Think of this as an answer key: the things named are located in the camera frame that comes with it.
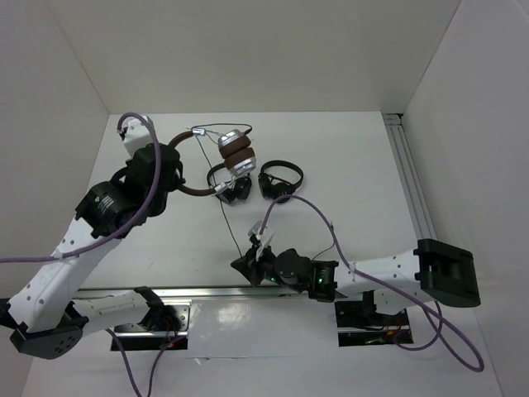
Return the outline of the brown silver over-ear headphones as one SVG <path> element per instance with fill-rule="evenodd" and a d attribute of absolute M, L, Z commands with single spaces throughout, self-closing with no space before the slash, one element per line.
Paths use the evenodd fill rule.
<path fill-rule="evenodd" d="M 255 151 L 250 145 L 250 138 L 237 129 L 221 135 L 217 140 L 222 164 L 233 180 L 247 176 L 257 166 Z M 193 197 L 205 197 L 223 193 L 227 187 L 228 183 L 220 183 L 209 189 L 192 189 L 181 184 L 178 190 Z"/>

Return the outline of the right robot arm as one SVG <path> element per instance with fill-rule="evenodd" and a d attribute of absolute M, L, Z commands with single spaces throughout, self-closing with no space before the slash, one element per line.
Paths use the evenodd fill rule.
<path fill-rule="evenodd" d="M 275 255 L 270 247 L 253 246 L 231 268 L 253 286 L 267 280 L 318 302 L 361 297 L 360 313 L 370 324 L 413 304 L 436 301 L 463 309 L 481 304 L 473 254 L 434 239 L 421 239 L 401 254 L 346 265 L 312 260 L 293 248 Z"/>

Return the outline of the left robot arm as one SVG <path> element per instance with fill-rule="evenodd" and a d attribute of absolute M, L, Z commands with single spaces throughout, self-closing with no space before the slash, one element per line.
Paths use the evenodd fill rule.
<path fill-rule="evenodd" d="M 128 221 L 139 227 L 165 210 L 182 173 L 175 149 L 149 144 L 110 180 L 88 191 L 51 258 L 18 294 L 1 301 L 1 324 L 12 329 L 10 340 L 18 352 L 53 360 L 89 334 L 133 323 L 152 331 L 176 318 L 174 309 L 146 286 L 99 299 L 75 295 L 129 233 Z"/>

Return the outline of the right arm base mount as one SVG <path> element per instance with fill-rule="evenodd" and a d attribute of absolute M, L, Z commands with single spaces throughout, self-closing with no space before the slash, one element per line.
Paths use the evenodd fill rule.
<path fill-rule="evenodd" d="M 335 302 L 339 347 L 393 345 L 394 337 L 402 344 L 413 344 L 406 310 L 395 315 L 365 312 L 360 301 Z"/>

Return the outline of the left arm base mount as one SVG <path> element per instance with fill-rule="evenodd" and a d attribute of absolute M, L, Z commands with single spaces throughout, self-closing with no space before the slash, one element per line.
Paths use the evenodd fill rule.
<path fill-rule="evenodd" d="M 134 289 L 146 298 L 149 311 L 138 323 L 125 323 L 113 328 L 127 352 L 156 351 L 166 346 L 169 351 L 188 349 L 188 328 L 191 304 L 186 300 L 164 301 L 152 289 Z"/>

